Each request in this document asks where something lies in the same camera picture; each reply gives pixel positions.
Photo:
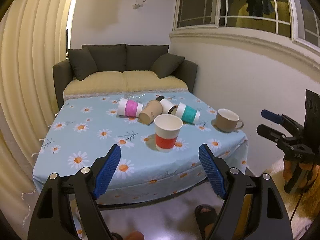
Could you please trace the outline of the beige sofa seat cover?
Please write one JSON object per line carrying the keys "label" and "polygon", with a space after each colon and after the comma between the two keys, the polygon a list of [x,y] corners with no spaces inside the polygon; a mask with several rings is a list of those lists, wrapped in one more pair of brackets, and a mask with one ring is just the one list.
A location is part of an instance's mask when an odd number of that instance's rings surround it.
{"label": "beige sofa seat cover", "polygon": [[71,81],[63,91],[63,100],[121,93],[188,91],[184,81],[174,76],[160,79],[149,70],[96,72],[82,81]]}

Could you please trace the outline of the dark grey sofa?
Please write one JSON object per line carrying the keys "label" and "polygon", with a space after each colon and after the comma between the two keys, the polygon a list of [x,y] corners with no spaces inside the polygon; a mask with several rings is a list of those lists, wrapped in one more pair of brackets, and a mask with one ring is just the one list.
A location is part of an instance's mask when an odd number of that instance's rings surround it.
{"label": "dark grey sofa", "polygon": [[[98,71],[97,72],[125,72],[131,70],[149,70],[153,63],[162,55],[169,53],[168,45],[93,45],[84,44],[88,48]],[[184,81],[189,91],[193,92],[197,74],[197,64],[184,59],[170,76]],[[53,66],[53,80],[58,108],[61,109],[66,101],[63,91],[67,85],[76,79],[69,58]]]}

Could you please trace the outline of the cream curtain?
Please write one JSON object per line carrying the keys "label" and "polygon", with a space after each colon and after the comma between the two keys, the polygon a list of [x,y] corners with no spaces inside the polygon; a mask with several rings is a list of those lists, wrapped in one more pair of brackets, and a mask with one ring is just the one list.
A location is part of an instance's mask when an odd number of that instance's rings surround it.
{"label": "cream curtain", "polygon": [[33,154],[57,112],[53,65],[66,57],[72,0],[13,0],[1,20],[1,202],[32,188]]}

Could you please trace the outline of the red banded paper cup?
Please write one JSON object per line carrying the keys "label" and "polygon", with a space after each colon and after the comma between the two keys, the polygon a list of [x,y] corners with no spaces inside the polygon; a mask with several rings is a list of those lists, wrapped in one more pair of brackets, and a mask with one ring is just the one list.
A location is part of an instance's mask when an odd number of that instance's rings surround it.
{"label": "red banded paper cup", "polygon": [[183,121],[172,114],[161,114],[154,119],[155,144],[161,152],[170,152],[176,143]]}

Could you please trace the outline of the brown kraft paper cup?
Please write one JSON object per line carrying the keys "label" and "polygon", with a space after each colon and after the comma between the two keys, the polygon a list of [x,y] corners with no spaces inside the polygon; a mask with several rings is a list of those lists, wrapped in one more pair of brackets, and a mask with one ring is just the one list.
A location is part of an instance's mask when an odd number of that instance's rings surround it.
{"label": "brown kraft paper cup", "polygon": [[142,124],[151,124],[155,117],[161,115],[163,107],[157,100],[151,100],[147,106],[139,113],[138,119]]}

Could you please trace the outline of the white wall hook ornament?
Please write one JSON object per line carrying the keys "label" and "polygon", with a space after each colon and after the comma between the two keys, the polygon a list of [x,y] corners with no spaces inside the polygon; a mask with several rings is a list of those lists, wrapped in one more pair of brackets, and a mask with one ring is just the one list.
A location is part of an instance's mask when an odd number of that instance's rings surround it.
{"label": "white wall hook ornament", "polygon": [[138,3],[136,3],[136,4],[133,4],[132,5],[132,8],[133,8],[133,10],[137,10],[137,9],[139,9],[139,8],[142,8],[142,7],[144,7],[144,3],[146,2],[146,0],[144,0],[142,3],[140,3],[140,4],[138,4]]}

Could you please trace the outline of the teal banded paper cup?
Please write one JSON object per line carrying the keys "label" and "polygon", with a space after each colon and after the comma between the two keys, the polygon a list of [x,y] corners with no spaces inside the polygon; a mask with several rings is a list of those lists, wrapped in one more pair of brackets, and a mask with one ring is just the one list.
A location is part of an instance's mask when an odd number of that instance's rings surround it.
{"label": "teal banded paper cup", "polygon": [[200,111],[193,109],[192,107],[180,102],[175,115],[179,117],[183,122],[195,124],[200,118]]}

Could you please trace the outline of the black banded paper cup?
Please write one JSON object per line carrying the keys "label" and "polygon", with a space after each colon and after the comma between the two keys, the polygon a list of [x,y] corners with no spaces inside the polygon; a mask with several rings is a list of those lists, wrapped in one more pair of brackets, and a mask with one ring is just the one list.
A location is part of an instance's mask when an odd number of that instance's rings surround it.
{"label": "black banded paper cup", "polygon": [[167,98],[165,98],[163,95],[159,95],[157,98],[155,98],[161,106],[162,106],[162,113],[163,114],[172,114],[175,115],[177,111],[177,106],[174,105],[172,102],[170,102]]}

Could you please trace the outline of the left dark throw pillow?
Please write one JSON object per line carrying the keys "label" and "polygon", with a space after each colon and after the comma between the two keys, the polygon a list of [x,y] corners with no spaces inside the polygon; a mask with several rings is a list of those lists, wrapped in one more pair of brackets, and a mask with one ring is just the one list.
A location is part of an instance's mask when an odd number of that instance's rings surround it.
{"label": "left dark throw pillow", "polygon": [[86,47],[69,49],[68,58],[77,80],[82,81],[98,71],[97,65]]}

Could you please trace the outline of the black sandal foot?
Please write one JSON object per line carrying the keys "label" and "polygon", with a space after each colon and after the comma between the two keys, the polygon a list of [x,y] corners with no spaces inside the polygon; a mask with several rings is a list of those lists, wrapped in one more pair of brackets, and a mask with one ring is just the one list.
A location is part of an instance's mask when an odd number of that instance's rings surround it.
{"label": "black sandal foot", "polygon": [[217,220],[217,213],[214,207],[206,204],[197,206],[194,213],[201,237],[205,240]]}

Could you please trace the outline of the dark throw pillow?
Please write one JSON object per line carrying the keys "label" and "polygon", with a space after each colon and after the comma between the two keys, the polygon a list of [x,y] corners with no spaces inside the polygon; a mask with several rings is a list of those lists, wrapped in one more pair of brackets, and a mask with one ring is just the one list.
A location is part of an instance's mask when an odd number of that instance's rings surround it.
{"label": "dark throw pillow", "polygon": [[97,65],[86,47],[69,49],[68,58],[77,80],[82,81],[98,71]]}
{"label": "dark throw pillow", "polygon": [[153,63],[150,70],[153,71],[159,79],[162,79],[172,74],[184,59],[185,57],[183,56],[166,53]]}

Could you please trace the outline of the beige ceramic mug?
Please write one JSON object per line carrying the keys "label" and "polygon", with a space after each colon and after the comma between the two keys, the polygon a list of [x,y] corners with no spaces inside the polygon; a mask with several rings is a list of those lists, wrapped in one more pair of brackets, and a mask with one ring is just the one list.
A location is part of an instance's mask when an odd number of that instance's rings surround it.
{"label": "beige ceramic mug", "polygon": [[235,112],[221,108],[217,110],[215,126],[223,132],[231,133],[232,131],[242,129],[244,122]]}

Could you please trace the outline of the pink banded paper cup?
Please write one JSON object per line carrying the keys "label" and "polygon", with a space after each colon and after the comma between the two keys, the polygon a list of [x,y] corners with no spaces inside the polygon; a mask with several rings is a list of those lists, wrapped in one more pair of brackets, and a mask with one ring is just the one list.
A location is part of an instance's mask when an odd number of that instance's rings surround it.
{"label": "pink banded paper cup", "polygon": [[119,116],[138,117],[143,110],[143,104],[126,98],[119,100],[117,113]]}

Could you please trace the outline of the right dark throw pillow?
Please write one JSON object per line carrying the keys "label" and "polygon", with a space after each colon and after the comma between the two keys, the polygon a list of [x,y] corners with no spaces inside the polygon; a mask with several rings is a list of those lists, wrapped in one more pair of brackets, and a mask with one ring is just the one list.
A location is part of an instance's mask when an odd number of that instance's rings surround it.
{"label": "right dark throw pillow", "polygon": [[166,53],[153,63],[150,70],[153,71],[159,79],[162,79],[172,74],[184,59],[185,57],[183,56]]}

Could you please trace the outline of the blue daisy tablecloth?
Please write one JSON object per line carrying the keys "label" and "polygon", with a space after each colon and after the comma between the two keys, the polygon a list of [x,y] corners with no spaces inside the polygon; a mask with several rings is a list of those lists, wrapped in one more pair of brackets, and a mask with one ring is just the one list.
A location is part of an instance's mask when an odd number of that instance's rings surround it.
{"label": "blue daisy tablecloth", "polygon": [[51,173],[69,176],[113,145],[120,146],[121,160],[101,204],[148,202],[185,191],[203,181],[206,174],[198,156],[207,144],[213,154],[230,167],[246,169],[248,140],[244,132],[223,133],[212,126],[216,110],[191,93],[165,93],[175,105],[200,111],[196,124],[184,124],[176,144],[168,153],[155,146],[154,124],[117,113],[120,95],[69,99],[55,118],[41,146],[33,169],[33,182],[41,191]]}

